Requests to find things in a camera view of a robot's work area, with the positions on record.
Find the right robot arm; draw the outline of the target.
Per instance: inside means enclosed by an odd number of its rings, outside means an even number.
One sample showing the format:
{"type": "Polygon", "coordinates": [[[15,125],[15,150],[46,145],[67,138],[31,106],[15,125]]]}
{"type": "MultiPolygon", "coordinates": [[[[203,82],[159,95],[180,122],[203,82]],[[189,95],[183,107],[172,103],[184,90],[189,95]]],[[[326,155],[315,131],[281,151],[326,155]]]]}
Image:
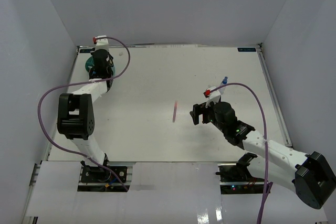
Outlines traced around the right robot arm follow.
{"type": "Polygon", "coordinates": [[[237,164],[241,180],[264,176],[261,162],[265,161],[268,180],[291,190],[313,209],[321,209],[335,191],[335,174],[322,154],[307,154],[264,139],[254,127],[238,120],[229,103],[195,104],[190,115],[195,125],[213,124],[231,145],[247,152],[237,164]]]}

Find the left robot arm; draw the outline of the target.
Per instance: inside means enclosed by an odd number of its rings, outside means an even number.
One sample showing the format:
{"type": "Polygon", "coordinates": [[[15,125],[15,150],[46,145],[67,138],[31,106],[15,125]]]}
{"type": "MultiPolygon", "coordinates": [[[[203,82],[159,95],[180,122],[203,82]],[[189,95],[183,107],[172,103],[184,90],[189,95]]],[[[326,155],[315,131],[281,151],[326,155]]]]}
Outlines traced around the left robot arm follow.
{"type": "Polygon", "coordinates": [[[93,176],[104,182],[110,178],[111,168],[104,164],[106,155],[93,135],[93,104],[110,90],[113,81],[106,79],[114,76],[114,65],[113,57],[105,49],[95,50],[91,55],[93,67],[89,71],[89,83],[59,97],[57,130],[71,140],[79,152],[92,159],[92,163],[98,163],[93,168],[93,176]]]}

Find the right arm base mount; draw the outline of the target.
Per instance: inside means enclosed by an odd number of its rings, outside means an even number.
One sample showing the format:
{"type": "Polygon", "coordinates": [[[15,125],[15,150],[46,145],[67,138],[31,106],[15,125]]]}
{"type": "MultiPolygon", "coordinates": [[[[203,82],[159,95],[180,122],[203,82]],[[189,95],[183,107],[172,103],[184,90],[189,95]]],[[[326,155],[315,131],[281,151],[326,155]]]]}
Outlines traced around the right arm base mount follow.
{"type": "Polygon", "coordinates": [[[244,154],[232,164],[218,164],[215,173],[219,177],[220,193],[222,195],[262,194],[264,179],[262,175],[254,177],[248,170],[252,161],[258,156],[252,153],[244,154]]]}

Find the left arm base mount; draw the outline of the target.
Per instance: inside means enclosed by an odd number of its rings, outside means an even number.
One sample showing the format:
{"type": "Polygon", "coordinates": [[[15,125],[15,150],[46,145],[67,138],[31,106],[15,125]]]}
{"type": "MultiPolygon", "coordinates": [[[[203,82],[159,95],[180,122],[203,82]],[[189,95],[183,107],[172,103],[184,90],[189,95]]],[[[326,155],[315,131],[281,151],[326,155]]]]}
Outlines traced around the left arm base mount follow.
{"type": "Polygon", "coordinates": [[[125,189],[119,180],[109,171],[99,166],[89,166],[81,161],[81,173],[77,191],[92,193],[125,193],[127,185],[127,166],[107,166],[125,184],[125,189]]]}

